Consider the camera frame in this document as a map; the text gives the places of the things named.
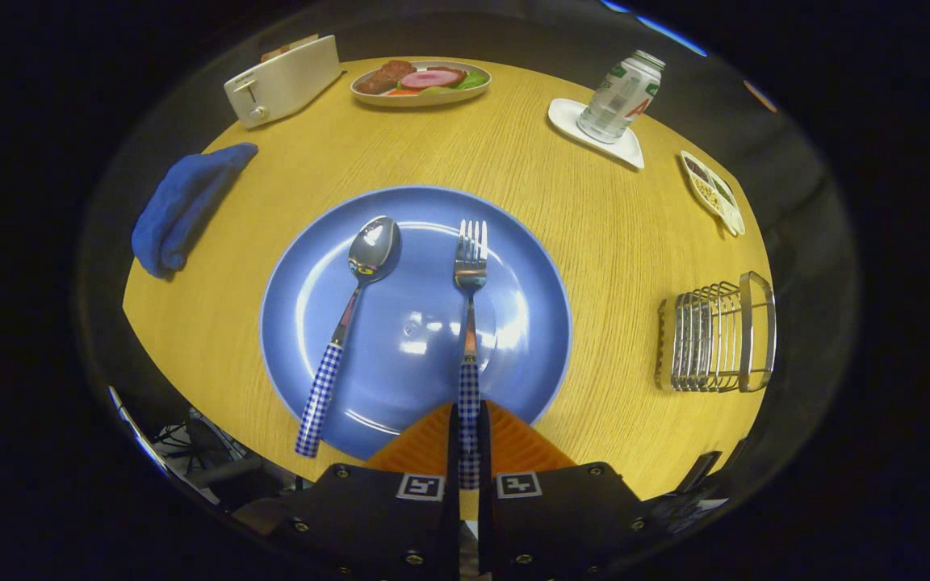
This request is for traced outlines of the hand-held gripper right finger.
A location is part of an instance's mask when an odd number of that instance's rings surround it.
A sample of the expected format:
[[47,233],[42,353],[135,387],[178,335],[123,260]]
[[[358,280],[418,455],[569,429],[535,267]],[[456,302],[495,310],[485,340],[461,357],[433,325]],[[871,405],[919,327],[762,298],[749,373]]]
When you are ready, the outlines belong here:
[[649,505],[604,461],[539,470],[496,470],[498,420],[479,419],[479,573],[483,580],[609,580],[651,544]]

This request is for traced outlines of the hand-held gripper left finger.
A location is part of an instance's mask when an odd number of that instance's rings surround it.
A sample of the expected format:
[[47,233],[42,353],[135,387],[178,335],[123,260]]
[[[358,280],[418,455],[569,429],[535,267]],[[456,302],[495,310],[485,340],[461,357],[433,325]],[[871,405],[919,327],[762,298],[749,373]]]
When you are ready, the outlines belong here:
[[278,499],[272,542],[326,580],[460,579],[458,409],[431,416],[442,420],[429,439],[439,470],[333,464],[309,489]]

